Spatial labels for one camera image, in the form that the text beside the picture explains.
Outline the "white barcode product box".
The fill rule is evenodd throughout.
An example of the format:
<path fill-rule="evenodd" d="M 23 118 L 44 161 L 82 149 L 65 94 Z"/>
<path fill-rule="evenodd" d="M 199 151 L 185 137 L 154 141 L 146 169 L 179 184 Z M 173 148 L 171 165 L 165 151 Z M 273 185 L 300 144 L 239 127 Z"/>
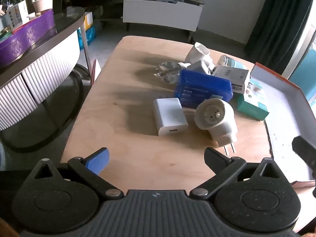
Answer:
<path fill-rule="evenodd" d="M 244 94 L 250 80 L 250 71 L 228 66 L 217 66 L 212 76 L 229 80 L 234 93 Z"/>

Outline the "white usb charger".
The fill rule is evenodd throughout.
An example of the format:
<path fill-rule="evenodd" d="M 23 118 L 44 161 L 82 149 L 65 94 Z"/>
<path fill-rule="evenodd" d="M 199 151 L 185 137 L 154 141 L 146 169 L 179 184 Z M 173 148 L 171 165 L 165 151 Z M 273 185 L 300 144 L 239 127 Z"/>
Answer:
<path fill-rule="evenodd" d="M 155 99 L 153 105 L 158 136 L 187 130 L 189 125 L 178 98 Z"/>

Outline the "white yellow cardboard box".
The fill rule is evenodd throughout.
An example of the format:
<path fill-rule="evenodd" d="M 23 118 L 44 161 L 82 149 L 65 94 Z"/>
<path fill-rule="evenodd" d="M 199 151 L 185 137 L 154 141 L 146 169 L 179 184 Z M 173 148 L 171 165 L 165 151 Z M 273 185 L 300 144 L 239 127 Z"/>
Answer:
<path fill-rule="evenodd" d="M 85 30 L 89 29 L 92 25 L 93 25 L 93 13 L 85 12 L 85 20 L 84 20 Z"/>

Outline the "dark green curtain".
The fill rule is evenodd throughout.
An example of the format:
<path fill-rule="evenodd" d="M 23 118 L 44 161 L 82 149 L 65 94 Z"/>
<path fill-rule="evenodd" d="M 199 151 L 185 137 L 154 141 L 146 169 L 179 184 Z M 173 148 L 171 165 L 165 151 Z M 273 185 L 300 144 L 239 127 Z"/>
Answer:
<path fill-rule="evenodd" d="M 304 31 L 313 0 L 265 0 L 244 48 L 248 59 L 282 74 Z"/>

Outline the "white cube plug charger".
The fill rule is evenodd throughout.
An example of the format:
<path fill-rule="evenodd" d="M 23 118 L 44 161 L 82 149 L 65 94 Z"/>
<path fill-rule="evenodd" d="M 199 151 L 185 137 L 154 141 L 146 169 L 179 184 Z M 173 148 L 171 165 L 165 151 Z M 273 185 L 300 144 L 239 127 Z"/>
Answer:
<path fill-rule="evenodd" d="M 202 74 L 206 74 L 206 75 L 211 74 L 208 66 L 206 65 L 206 63 L 203 60 L 199 60 L 195 63 L 190 64 L 186 69 L 189 71 L 194 71 L 194 72 L 198 72 L 198 73 L 202 73 Z"/>

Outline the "light blue toothpick jar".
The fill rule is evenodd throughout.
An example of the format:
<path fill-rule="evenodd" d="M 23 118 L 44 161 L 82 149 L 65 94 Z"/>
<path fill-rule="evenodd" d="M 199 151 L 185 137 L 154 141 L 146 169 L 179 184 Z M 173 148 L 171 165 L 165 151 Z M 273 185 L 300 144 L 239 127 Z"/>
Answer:
<path fill-rule="evenodd" d="M 234 60 L 231 57 L 228 57 L 227 55 L 222 55 L 218 62 L 217 66 L 227 66 L 227 67 L 232 67 L 236 69 L 246 69 L 246 66 L 236 60 Z"/>

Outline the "white round plug nightlight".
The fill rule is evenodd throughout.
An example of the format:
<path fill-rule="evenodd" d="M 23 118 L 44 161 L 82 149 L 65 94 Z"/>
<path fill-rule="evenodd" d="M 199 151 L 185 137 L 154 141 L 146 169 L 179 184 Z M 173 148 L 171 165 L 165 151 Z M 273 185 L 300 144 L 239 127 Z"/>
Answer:
<path fill-rule="evenodd" d="M 209 132 L 219 147 L 224 147 L 227 156 L 228 145 L 236 153 L 234 143 L 237 142 L 238 128 L 234 110 L 228 102 L 218 98 L 204 100 L 196 108 L 194 121 L 199 129 Z"/>

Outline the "white paper cup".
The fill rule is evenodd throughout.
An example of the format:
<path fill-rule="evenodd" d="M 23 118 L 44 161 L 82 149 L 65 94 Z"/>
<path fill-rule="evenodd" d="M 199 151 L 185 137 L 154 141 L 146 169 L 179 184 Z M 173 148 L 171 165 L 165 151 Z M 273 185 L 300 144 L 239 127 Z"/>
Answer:
<path fill-rule="evenodd" d="M 53 8 L 53 0 L 35 0 L 33 2 L 34 10 L 36 13 L 50 10 Z"/>

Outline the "blue plastic case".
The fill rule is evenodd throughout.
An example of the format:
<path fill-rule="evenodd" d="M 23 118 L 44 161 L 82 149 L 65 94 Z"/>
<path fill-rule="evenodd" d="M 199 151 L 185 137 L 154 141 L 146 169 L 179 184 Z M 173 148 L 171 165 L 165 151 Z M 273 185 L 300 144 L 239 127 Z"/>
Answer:
<path fill-rule="evenodd" d="M 217 76 L 181 70 L 174 91 L 181 105 L 196 109 L 204 100 L 218 98 L 229 102 L 233 97 L 231 82 Z"/>

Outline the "teal product box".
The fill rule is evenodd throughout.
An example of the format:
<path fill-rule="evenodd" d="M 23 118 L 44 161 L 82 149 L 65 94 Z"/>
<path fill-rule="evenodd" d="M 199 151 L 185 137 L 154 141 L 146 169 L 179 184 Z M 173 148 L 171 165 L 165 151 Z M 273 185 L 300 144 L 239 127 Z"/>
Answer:
<path fill-rule="evenodd" d="M 237 95 L 237 111 L 259 121 L 269 115 L 263 87 L 257 80 L 249 79 L 247 86 L 232 84 L 232 91 Z"/>

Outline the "orange-edged cardboard box tray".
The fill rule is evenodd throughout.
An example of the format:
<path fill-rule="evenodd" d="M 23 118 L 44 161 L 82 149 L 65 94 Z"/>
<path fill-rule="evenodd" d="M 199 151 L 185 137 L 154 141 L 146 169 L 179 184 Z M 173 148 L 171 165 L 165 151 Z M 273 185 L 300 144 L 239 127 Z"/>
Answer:
<path fill-rule="evenodd" d="M 314 186 L 312 170 L 292 149 L 297 136 L 315 144 L 315 116 L 302 90 L 260 63 L 250 76 L 262 87 L 269 111 L 265 124 L 274 161 L 297 188 Z"/>

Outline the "purple patterned tray box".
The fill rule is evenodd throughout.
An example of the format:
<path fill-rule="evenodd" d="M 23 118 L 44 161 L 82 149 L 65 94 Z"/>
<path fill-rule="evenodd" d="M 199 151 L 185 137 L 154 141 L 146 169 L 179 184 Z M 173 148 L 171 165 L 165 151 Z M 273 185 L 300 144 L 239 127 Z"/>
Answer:
<path fill-rule="evenodd" d="M 1 41 L 1 67 L 6 67 L 20 58 L 32 45 L 55 28 L 52 9 L 20 26 L 9 37 Z"/>

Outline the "white tv cabinet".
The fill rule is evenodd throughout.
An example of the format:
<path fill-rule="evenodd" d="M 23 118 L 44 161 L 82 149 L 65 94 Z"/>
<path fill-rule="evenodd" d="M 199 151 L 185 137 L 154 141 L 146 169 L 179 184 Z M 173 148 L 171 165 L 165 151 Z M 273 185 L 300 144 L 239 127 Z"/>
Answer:
<path fill-rule="evenodd" d="M 183 0 L 167 3 L 158 0 L 65 0 L 73 7 L 103 7 L 102 20 L 121 18 L 126 24 L 147 24 L 195 32 L 204 3 Z"/>

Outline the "blue plastic bag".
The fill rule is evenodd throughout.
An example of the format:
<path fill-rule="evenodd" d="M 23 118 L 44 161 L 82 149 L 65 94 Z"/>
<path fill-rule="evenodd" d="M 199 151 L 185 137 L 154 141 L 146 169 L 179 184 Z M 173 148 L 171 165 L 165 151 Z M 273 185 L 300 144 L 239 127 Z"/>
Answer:
<path fill-rule="evenodd" d="M 89 45 L 96 37 L 96 30 L 95 30 L 94 25 L 92 25 L 90 28 L 85 30 L 85 32 L 86 32 L 87 44 Z M 80 50 L 82 50 L 84 48 L 84 44 L 83 44 L 83 38 L 81 36 L 80 28 L 77 29 L 77 35 L 78 35 L 79 48 Z"/>

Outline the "white round socket adapter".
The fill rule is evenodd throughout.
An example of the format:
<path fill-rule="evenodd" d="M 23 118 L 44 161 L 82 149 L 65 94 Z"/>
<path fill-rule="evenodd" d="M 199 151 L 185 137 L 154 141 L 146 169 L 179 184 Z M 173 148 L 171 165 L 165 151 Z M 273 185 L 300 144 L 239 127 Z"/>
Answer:
<path fill-rule="evenodd" d="M 196 42 L 189 53 L 186 55 L 185 63 L 196 63 L 197 61 L 203 61 L 209 68 L 209 71 L 213 71 L 215 65 L 211 58 L 211 52 L 203 44 Z"/>

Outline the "round dark side table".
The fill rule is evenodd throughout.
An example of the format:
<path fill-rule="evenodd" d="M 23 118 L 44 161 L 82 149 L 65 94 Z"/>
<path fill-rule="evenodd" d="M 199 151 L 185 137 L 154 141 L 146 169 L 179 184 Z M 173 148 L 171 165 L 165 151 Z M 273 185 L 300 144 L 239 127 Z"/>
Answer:
<path fill-rule="evenodd" d="M 1 131 L 26 118 L 40 105 L 54 125 L 54 131 L 27 147 L 18 147 L 1 136 L 2 143 L 18 153 L 37 151 L 55 140 L 70 124 L 83 103 L 83 80 L 78 71 L 87 75 L 89 68 L 78 64 L 80 49 L 77 29 L 84 29 L 85 10 L 67 7 L 54 14 L 44 12 L 39 19 L 46 19 L 43 27 L 49 31 L 21 54 L 12 64 L 1 68 Z M 77 91 L 77 100 L 63 122 L 58 122 L 47 103 L 47 98 L 71 77 Z"/>

